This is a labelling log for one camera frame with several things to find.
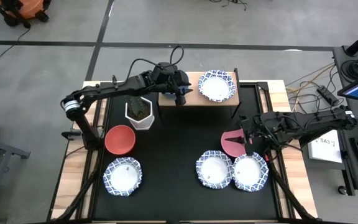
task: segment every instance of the paper plate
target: paper plate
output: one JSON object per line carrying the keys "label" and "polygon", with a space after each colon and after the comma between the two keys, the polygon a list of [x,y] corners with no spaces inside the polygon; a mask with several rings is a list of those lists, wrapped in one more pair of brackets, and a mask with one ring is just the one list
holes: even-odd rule
{"label": "paper plate", "polygon": [[132,157],[117,158],[107,166],[103,182],[110,194],[129,196],[142,182],[140,163]]}
{"label": "paper plate", "polygon": [[221,151],[206,151],[196,161],[196,172],[201,183],[212,189],[222,189],[230,184],[232,162]]}
{"label": "paper plate", "polygon": [[236,158],[231,169],[234,183],[238,189],[255,192],[262,189],[269,175],[265,160],[256,152]]}
{"label": "paper plate", "polygon": [[198,90],[211,101],[223,102],[233,97],[236,84],[226,72],[210,70],[198,80]]}

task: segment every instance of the green plant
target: green plant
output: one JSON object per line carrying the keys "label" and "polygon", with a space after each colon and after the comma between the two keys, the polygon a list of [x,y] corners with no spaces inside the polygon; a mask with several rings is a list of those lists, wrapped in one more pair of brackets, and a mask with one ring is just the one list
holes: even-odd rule
{"label": "green plant", "polygon": [[140,96],[125,96],[125,100],[128,104],[128,115],[132,119],[140,121],[150,115],[150,105]]}

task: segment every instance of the power strip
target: power strip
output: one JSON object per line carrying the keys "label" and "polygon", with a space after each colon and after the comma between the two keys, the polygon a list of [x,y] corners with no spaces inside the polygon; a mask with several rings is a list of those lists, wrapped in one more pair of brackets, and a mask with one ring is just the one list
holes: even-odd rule
{"label": "power strip", "polygon": [[339,101],[325,86],[321,85],[317,92],[327,101],[331,106],[335,106]]}

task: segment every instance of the plate rim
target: plate rim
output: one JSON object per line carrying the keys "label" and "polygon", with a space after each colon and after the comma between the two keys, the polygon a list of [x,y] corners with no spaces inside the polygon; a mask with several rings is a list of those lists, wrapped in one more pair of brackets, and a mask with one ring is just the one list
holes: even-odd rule
{"label": "plate rim", "polygon": [[[112,172],[114,171],[114,169],[120,165],[123,164],[127,164],[130,165],[132,167],[135,168],[135,170],[137,171],[137,181],[135,183],[135,185],[130,188],[129,190],[117,190],[115,189],[111,184],[110,184],[110,176],[112,174]],[[133,193],[133,191],[135,189],[137,189],[140,185],[140,183],[142,182],[142,168],[140,166],[140,162],[137,161],[136,159],[134,159],[133,157],[119,157],[116,158],[115,160],[113,160],[106,168],[106,170],[103,173],[103,183],[104,183],[104,188],[106,188],[106,190],[109,192],[109,194],[112,195],[119,195],[119,196],[130,196],[131,193]]]}
{"label": "plate rim", "polygon": [[[201,166],[203,165],[204,161],[210,157],[217,157],[217,158],[221,159],[223,162],[225,162],[227,165],[226,177],[222,182],[220,182],[218,184],[211,184],[211,183],[207,182],[203,178],[203,175],[201,173]],[[202,155],[196,161],[196,173],[197,173],[198,179],[205,187],[209,187],[211,189],[223,189],[223,188],[227,187],[232,180],[231,169],[232,169],[232,162],[231,162],[229,156],[227,156],[224,152],[218,151],[218,150],[205,151],[204,153],[202,153]]]}
{"label": "plate rim", "polygon": [[258,165],[259,165],[259,169],[260,169],[259,180],[256,183],[252,184],[252,185],[242,184],[237,179],[236,174],[234,172],[234,169],[236,167],[236,164],[240,160],[242,160],[242,159],[244,159],[246,157],[250,157],[250,156],[247,156],[247,154],[243,154],[243,155],[237,157],[234,160],[234,163],[233,163],[233,166],[232,166],[232,169],[231,169],[234,184],[236,185],[236,187],[238,189],[245,190],[245,191],[248,191],[248,192],[255,192],[255,191],[258,191],[258,190],[262,189],[265,186],[265,184],[267,182],[267,178],[269,176],[269,168],[267,167],[267,163],[264,160],[264,158],[262,156],[260,156],[258,153],[254,152],[253,155],[251,156],[251,158],[253,160],[255,160],[256,163],[258,163]]}
{"label": "plate rim", "polygon": [[[224,78],[219,77],[218,75],[227,75],[229,78],[228,78],[228,80],[225,80]],[[227,86],[229,87],[229,94],[228,94],[227,98],[224,98],[223,100],[213,99],[213,98],[210,98],[209,96],[205,95],[205,94],[201,91],[201,89],[202,89],[202,87],[203,87],[203,85],[204,85],[204,81],[207,80],[207,79],[209,79],[210,77],[218,77],[218,78],[220,78],[220,79],[222,79],[223,81],[226,82]],[[236,84],[235,84],[234,81],[233,81],[233,77],[232,77],[230,74],[228,74],[227,72],[225,72],[225,71],[223,71],[223,70],[209,70],[209,71],[205,72],[204,74],[202,74],[202,75],[200,76],[200,78],[198,79],[198,91],[199,91],[203,96],[207,97],[209,100],[214,101],[214,102],[221,103],[221,102],[224,102],[224,101],[226,101],[226,100],[232,98],[232,97],[234,96],[234,94],[236,94],[237,89],[236,89]]]}

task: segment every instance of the concrete floor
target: concrete floor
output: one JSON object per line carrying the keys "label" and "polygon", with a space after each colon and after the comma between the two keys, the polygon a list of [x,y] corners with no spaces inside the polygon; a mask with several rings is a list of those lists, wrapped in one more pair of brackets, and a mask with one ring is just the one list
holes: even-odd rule
{"label": "concrete floor", "polygon": [[[104,42],[339,46],[358,38],[358,1],[249,0],[222,8],[208,0],[115,0]],[[22,40],[95,42],[108,0],[56,0],[46,24],[34,21]],[[0,40],[16,40],[21,26],[7,27],[0,16]],[[0,45],[0,53],[8,46]],[[168,61],[170,49],[100,50],[92,80],[124,79],[139,57]],[[8,223],[46,219],[70,128],[59,101],[79,89],[93,47],[16,46],[0,60],[0,141],[32,151],[28,161],[15,158],[0,187],[0,218]],[[186,49],[182,70],[239,69],[240,79],[281,79],[289,83],[331,62],[331,52]],[[152,69],[137,63],[135,75]],[[328,73],[317,79],[327,85]],[[333,78],[341,88],[337,76]],[[290,85],[297,88],[299,82]],[[315,93],[313,88],[305,93]],[[305,110],[315,110],[313,104]],[[308,169],[319,217],[358,223],[358,194],[338,195],[337,170]]]}

